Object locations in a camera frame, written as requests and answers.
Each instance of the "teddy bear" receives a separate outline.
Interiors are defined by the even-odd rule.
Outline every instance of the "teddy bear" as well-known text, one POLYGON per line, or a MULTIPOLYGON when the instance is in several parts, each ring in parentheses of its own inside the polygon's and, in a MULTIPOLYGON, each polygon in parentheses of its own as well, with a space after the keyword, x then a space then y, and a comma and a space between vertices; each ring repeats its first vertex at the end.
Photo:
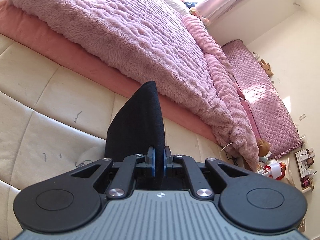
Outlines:
POLYGON ((269 63, 267 64, 267 63, 264 61, 264 59, 261 59, 261 61, 259 60, 258 62, 259 62, 259 64, 260 64, 260 66, 264 69, 264 71, 266 72, 266 74, 268 75, 268 77, 273 76, 273 72, 271 71, 271 68, 270 68, 270 64, 269 64, 269 63))
POLYGON ((266 163, 271 155, 270 144, 265 139, 257 139, 259 162, 266 163))
POLYGON ((197 16, 197 17, 198 17, 198 15, 197 15, 197 10, 196 10, 195 7, 191 7, 191 8, 189 9, 189 13, 192 14, 192 15, 194 15, 194 16, 197 16))

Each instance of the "small box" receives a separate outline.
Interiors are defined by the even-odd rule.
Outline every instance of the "small box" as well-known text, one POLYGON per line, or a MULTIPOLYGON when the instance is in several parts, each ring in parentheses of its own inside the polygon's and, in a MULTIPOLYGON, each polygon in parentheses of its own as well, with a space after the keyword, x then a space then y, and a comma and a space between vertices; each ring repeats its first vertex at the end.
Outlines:
POLYGON ((303 178, 307 176, 306 167, 302 162, 298 163, 299 171, 300 171, 300 177, 303 178))
POLYGON ((310 149, 308 150, 308 158, 315 157, 315 156, 316 156, 316 154, 315 154, 314 149, 313 149, 313 148, 310 148, 310 149))
POLYGON ((308 159, 309 155, 308 155, 307 149, 303 149, 303 150, 297 152, 296 157, 297 157, 298 162, 302 162, 302 161, 308 159))

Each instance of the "gray textured platform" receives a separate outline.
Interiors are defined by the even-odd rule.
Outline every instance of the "gray textured platform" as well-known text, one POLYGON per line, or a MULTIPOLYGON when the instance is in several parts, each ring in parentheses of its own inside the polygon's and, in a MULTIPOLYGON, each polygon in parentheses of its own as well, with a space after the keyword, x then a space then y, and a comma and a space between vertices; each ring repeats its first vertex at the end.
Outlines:
POLYGON ((24 231, 17 240, 302 240, 294 230, 281 236, 259 236, 223 219, 213 203, 199 201, 188 191, 140 191, 109 202, 91 224, 70 233, 41 235, 24 231))

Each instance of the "pink bed sheet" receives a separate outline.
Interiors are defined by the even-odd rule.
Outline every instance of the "pink bed sheet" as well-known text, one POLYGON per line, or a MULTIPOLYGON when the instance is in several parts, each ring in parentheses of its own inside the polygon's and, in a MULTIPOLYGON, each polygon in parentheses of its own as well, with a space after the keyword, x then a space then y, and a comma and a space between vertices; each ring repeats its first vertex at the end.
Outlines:
POLYGON ((251 128, 253 130, 254 136, 256 139, 261 139, 261 135, 259 133, 256 121, 254 120, 254 117, 252 115, 252 112, 250 110, 249 104, 245 100, 240 100, 241 105, 243 106, 245 112, 247 113, 251 128))
MULTIPOLYGON (((103 63, 85 51, 79 44, 56 33, 35 16, 27 15, 20 8, 0 0, 0 33, 38 52, 70 70, 85 76, 126 98, 131 97, 140 84, 117 69, 103 63)), ((197 115, 159 94, 164 117, 217 143, 211 127, 197 115)))

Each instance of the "beige leather sofa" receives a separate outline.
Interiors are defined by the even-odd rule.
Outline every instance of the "beige leather sofa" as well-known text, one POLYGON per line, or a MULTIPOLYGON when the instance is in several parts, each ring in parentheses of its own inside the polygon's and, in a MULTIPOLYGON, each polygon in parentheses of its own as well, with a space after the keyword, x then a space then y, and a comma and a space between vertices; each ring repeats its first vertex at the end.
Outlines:
MULTIPOLYGON (((103 158, 126 98, 0 34, 0 239, 20 231, 12 209, 25 187, 103 158)), ((212 141, 164 118, 172 154, 225 161, 212 141)))

